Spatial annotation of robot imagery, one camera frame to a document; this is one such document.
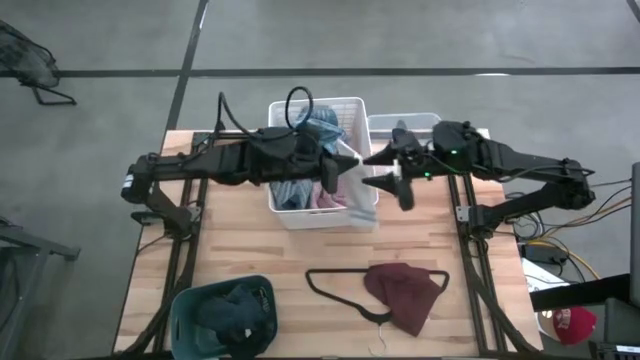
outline wooden table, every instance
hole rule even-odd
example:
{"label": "wooden table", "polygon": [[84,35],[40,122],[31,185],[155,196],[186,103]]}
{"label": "wooden table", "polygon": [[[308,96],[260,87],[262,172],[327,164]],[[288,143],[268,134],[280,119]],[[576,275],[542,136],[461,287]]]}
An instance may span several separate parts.
{"label": "wooden table", "polygon": [[[162,154],[188,153],[192,134],[168,132]],[[161,187],[179,202],[182,182],[165,182]],[[474,179],[474,187],[478,203],[504,201],[498,183]],[[461,183],[459,188],[464,199]],[[309,268],[356,268],[387,262],[446,270],[451,274],[449,287],[436,301],[418,338],[390,323],[383,325],[387,356],[477,355],[446,178],[414,181],[413,190],[416,207],[409,212],[402,212],[393,196],[380,193],[379,228],[371,233],[349,229],[286,231],[269,211],[264,188],[250,184],[228,187],[210,181],[193,285],[250,274],[262,274],[271,281],[279,329],[263,356],[368,357],[368,346],[374,351],[382,347],[377,326],[354,309],[312,292],[304,272]],[[193,191],[195,199],[197,186]],[[162,231],[161,225],[146,228],[140,246]],[[515,241],[496,235],[489,244],[500,306],[527,340],[542,349]],[[158,309],[170,249],[171,241],[163,240],[135,260],[114,350],[129,346]],[[371,311],[387,310],[365,290],[362,275],[316,275],[314,282]],[[489,348],[495,348],[486,308],[483,313]]]}

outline black equipment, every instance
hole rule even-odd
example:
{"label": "black equipment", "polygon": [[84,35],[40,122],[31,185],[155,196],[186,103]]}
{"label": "black equipment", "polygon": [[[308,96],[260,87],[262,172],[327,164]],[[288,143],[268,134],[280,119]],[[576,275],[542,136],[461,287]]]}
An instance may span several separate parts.
{"label": "black equipment", "polygon": [[[121,195],[151,210],[133,213],[136,221],[144,225],[160,218],[166,232],[183,239],[192,232],[193,214],[187,207],[175,206],[160,189],[159,181],[208,178],[224,185],[248,181],[258,186],[271,181],[319,179],[333,194],[338,175],[358,165],[358,160],[329,153],[318,144],[317,134],[306,129],[269,127],[253,134],[217,131],[190,155],[143,155],[129,167]],[[225,139],[239,141],[214,146],[216,140]]]}
{"label": "black equipment", "polygon": [[365,165],[394,165],[393,172],[363,179],[370,186],[390,192],[407,211],[414,205],[411,181],[434,176],[473,174],[483,180],[511,181],[515,178],[543,181],[538,191],[495,206],[459,206],[458,220],[476,238],[490,238],[505,219],[517,218],[550,207],[582,209],[595,199],[583,169],[575,160],[556,160],[522,154],[509,146],[485,139],[469,122],[442,121],[433,127],[433,141],[422,146],[408,130],[393,129],[392,141]]}
{"label": "black equipment", "polygon": [[[7,68],[20,85],[30,88],[40,105],[76,105],[71,96],[53,90],[60,82],[55,64],[51,51],[0,20],[0,68]],[[39,90],[66,100],[45,101]]]}

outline white box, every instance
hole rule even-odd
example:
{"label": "white box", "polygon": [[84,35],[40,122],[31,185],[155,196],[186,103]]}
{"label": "white box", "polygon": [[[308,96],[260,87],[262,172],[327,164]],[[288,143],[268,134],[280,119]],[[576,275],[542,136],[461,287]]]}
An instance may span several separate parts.
{"label": "white box", "polygon": [[[371,156],[371,141],[364,101],[357,97],[313,99],[314,105],[330,106],[338,116],[338,124],[349,135],[349,145],[363,158]],[[297,119],[300,111],[308,105],[307,100],[291,101],[289,104],[289,121]],[[284,101],[274,102],[269,106],[269,126],[287,126],[284,120]],[[373,176],[373,167],[368,167],[368,176]],[[269,198],[269,209],[273,211],[289,230],[319,229],[351,226],[352,222],[346,207],[331,209],[276,210],[274,208],[271,189],[266,186]],[[378,203],[378,191],[370,188],[371,201]]]}

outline cable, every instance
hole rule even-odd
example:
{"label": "cable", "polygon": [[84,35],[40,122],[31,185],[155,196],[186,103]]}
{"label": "cable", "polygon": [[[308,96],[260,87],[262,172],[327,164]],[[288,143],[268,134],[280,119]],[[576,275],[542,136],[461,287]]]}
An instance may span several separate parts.
{"label": "cable", "polygon": [[555,285],[555,284],[559,285],[559,284],[567,284],[567,283],[569,283],[569,284],[577,284],[578,283],[577,281],[570,281],[570,280],[566,280],[566,281],[546,281],[546,280],[542,280],[542,279],[540,279],[538,277],[527,275],[527,274],[525,274],[524,276],[526,276],[528,278],[531,278],[531,279],[538,280],[540,282],[543,282],[543,283],[549,284],[549,285]]}
{"label": "cable", "polygon": [[2,332],[4,331],[5,326],[7,326],[7,324],[9,323],[9,320],[13,316],[13,313],[15,312],[16,307],[18,306],[18,301],[20,301],[19,300],[19,298],[20,298],[20,280],[18,280],[18,265],[16,264],[16,259],[15,259],[14,256],[15,255],[11,255],[9,257],[9,261],[11,262],[11,264],[13,266],[13,284],[14,284],[14,288],[15,288],[15,292],[16,292],[16,301],[11,306],[11,310],[9,310],[9,313],[7,313],[7,317],[4,320],[2,320],[2,323],[0,323],[0,334],[2,334]]}
{"label": "cable", "polygon": [[587,221],[587,222],[581,222],[579,224],[571,224],[571,225],[567,225],[566,227],[580,227],[580,226],[584,226],[584,225],[593,224],[593,223],[596,223],[596,222],[606,218],[607,216],[611,216],[611,215],[617,213],[620,210],[624,210],[624,209],[627,209],[627,208],[630,208],[630,207],[631,207],[631,204],[625,205],[625,206],[619,207],[619,208],[617,208],[617,209],[615,209],[613,211],[609,211],[605,215],[603,215],[603,216],[601,216],[601,217],[599,217],[599,218],[597,218],[595,220],[591,220],[591,221]]}
{"label": "cable", "polygon": [[[533,246],[550,246],[550,247],[558,247],[556,244],[553,244],[551,242],[548,241],[530,241],[527,243],[527,245],[533,245]],[[587,270],[589,270],[589,272],[591,273],[591,275],[593,275],[593,277],[595,277],[596,279],[600,279],[600,275],[598,275],[598,273],[591,267],[591,265],[589,265],[589,263],[587,263],[583,258],[581,258],[580,256],[576,255],[574,252],[572,252],[571,250],[567,249],[569,255],[571,255],[571,257],[575,258],[576,260],[578,260],[578,262],[580,262],[585,268],[587,268]]]}
{"label": "cable", "polygon": [[[536,240],[544,240],[545,238],[555,234],[556,232],[558,232],[559,230],[563,229],[563,228],[567,228],[567,227],[579,227],[582,225],[588,225],[588,224],[592,224],[596,221],[602,220],[603,218],[611,215],[611,213],[617,212],[622,210],[622,208],[617,208],[618,206],[624,204],[625,202],[631,200],[631,197],[622,199],[621,201],[618,201],[617,203],[608,206],[606,208],[602,208],[605,204],[602,204],[599,208],[599,210],[597,210],[596,212],[592,213],[591,215],[587,215],[587,216],[582,216],[576,219],[573,219],[565,224],[561,224],[561,225],[552,225],[552,224],[545,224],[548,226],[552,226],[551,228],[549,228],[545,233],[541,234],[540,237],[538,237]],[[604,216],[598,218],[597,220],[594,221],[588,221],[589,219],[593,218],[596,215],[600,215],[600,214],[604,214]]]}
{"label": "cable", "polygon": [[601,186],[610,186],[610,185],[618,185],[618,184],[624,184],[627,182],[630,182],[631,179],[625,179],[625,180],[618,180],[618,181],[611,181],[611,182],[605,182],[605,183],[599,183],[599,184],[594,184],[594,185],[589,185],[590,188],[594,188],[594,187],[601,187]]}
{"label": "cable", "polygon": [[580,281],[586,282],[587,280],[584,278],[584,274],[582,273],[582,270],[580,270],[580,267],[578,266],[578,264],[576,264],[575,260],[573,260],[571,256],[569,256],[567,260],[571,261],[571,264],[573,264],[573,267],[576,268],[576,272],[578,272],[578,275],[580,275]]}
{"label": "cable", "polygon": [[309,89],[307,89],[304,86],[296,86],[293,89],[291,89],[291,91],[289,91],[289,94],[287,94],[287,100],[284,103],[284,121],[286,121],[287,125],[289,126],[289,129],[294,129],[294,127],[289,122],[289,105],[291,103],[291,97],[298,90],[306,93],[307,94],[307,99],[309,100],[309,110],[307,111],[307,113],[305,114],[304,118],[300,122],[300,125],[306,124],[307,121],[309,120],[309,118],[311,117],[312,112],[313,112],[313,96],[311,95],[311,91],[309,91]]}
{"label": "cable", "polygon": [[501,179],[497,179],[496,181],[499,182],[499,183],[504,184],[504,183],[511,182],[511,181],[513,181],[513,180],[515,180],[515,179],[517,179],[519,177],[522,177],[523,175],[528,174],[528,173],[530,173],[532,171],[547,170],[547,169],[549,169],[549,170],[551,170],[551,169],[567,169],[567,170],[582,171],[583,173],[586,173],[585,176],[589,176],[589,175],[595,173],[595,171],[590,170],[590,169],[585,169],[585,168],[576,169],[576,168],[566,167],[566,166],[563,166],[563,165],[546,165],[546,166],[534,166],[534,167],[528,168],[526,170],[520,171],[520,172],[518,172],[518,173],[516,173],[514,175],[507,176],[507,177],[504,177],[504,178],[501,178]]}
{"label": "cable", "polygon": [[285,106],[284,106],[284,119],[287,123],[287,126],[289,126],[290,131],[282,134],[282,135],[278,135],[278,136],[274,136],[271,138],[267,138],[264,136],[260,136],[260,135],[256,135],[255,133],[251,133],[249,130],[247,130],[244,126],[240,125],[240,123],[236,120],[235,116],[233,116],[233,114],[231,113],[231,109],[229,108],[229,104],[227,103],[227,99],[224,96],[224,93],[221,91],[220,93],[218,93],[218,119],[217,121],[220,121],[220,117],[221,117],[221,107],[224,109],[225,113],[227,114],[227,117],[229,118],[229,120],[231,120],[231,122],[233,123],[233,125],[235,125],[238,130],[240,130],[243,134],[247,135],[249,138],[252,138],[254,140],[260,140],[260,141],[274,141],[274,140],[279,140],[279,139],[283,139],[287,136],[290,136],[291,134],[293,134],[294,132],[296,132],[296,129],[293,127],[293,125],[291,125],[291,122],[289,121],[289,106],[291,103],[291,98],[293,97],[293,94],[295,94],[297,91],[303,91],[304,93],[307,94],[307,99],[309,101],[309,105],[308,105],[308,110],[307,113],[305,114],[304,118],[302,119],[302,121],[300,122],[300,125],[304,125],[306,124],[306,122],[309,120],[309,118],[311,117],[311,114],[313,112],[313,95],[311,95],[311,91],[309,91],[309,89],[307,89],[304,86],[296,86],[293,89],[291,89],[291,91],[289,91],[289,94],[287,94],[287,99],[285,101]]}
{"label": "cable", "polygon": [[140,253],[142,252],[142,250],[144,250],[144,249],[148,248],[149,246],[151,246],[151,245],[153,245],[153,244],[157,243],[158,241],[160,241],[160,240],[162,240],[162,239],[164,239],[164,238],[166,238],[166,237],[168,237],[168,236],[169,236],[169,234],[168,234],[168,233],[165,233],[164,235],[160,236],[159,238],[157,238],[157,239],[155,239],[155,240],[153,240],[153,241],[151,241],[151,242],[149,242],[149,243],[147,243],[147,244],[144,244],[140,249],[138,249],[138,251],[136,252],[136,256],[140,255]]}
{"label": "cable", "polygon": [[[625,187],[625,188],[622,188],[622,189],[620,189],[620,190],[618,190],[618,191],[614,192],[611,196],[609,196],[609,197],[607,198],[607,200],[605,200],[605,201],[602,203],[602,205],[600,205],[600,207],[598,207],[598,209],[597,209],[596,211],[594,211],[590,216],[586,217],[585,221],[586,221],[586,220],[590,220],[591,218],[593,218],[594,216],[596,216],[600,211],[602,211],[602,208],[604,208],[604,206],[605,206],[605,205],[607,205],[607,204],[609,203],[609,201],[611,201],[611,200],[612,200],[616,195],[618,195],[618,194],[620,194],[621,192],[623,192],[623,191],[625,191],[625,190],[628,190],[628,189],[631,189],[631,186],[627,186],[627,187]],[[545,225],[547,225],[547,226],[564,226],[564,225],[566,225],[566,223],[565,223],[565,224],[547,224],[547,223],[545,223]]]}

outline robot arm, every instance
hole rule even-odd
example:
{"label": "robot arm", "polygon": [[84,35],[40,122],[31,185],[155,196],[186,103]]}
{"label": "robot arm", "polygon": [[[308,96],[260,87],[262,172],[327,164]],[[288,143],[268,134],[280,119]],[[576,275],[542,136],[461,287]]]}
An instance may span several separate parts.
{"label": "robot arm", "polygon": [[468,122],[438,123],[433,128],[432,146],[422,146],[410,131],[393,129],[392,141],[365,159],[364,164],[394,166],[393,172],[363,179],[363,183],[392,193],[405,211],[414,205],[413,179],[471,173],[483,180],[524,178],[546,183],[538,191],[496,206],[456,209],[457,216],[467,221],[470,234],[484,238],[491,237],[507,218],[550,207],[582,209],[595,199],[586,180],[593,172],[583,169],[577,161],[516,152],[483,138]]}
{"label": "robot arm", "polygon": [[[150,211],[133,213],[132,217],[143,225],[149,218],[160,218],[165,230],[181,239],[191,234],[194,214],[173,204],[160,189],[160,181],[209,178],[224,185],[248,181],[257,186],[318,179],[327,192],[335,193],[338,175],[358,164],[357,159],[327,152],[310,131],[270,127],[253,134],[223,135],[214,132],[189,155],[140,156],[129,167],[121,196],[130,203],[146,205]],[[223,139],[236,142],[214,146]]]}

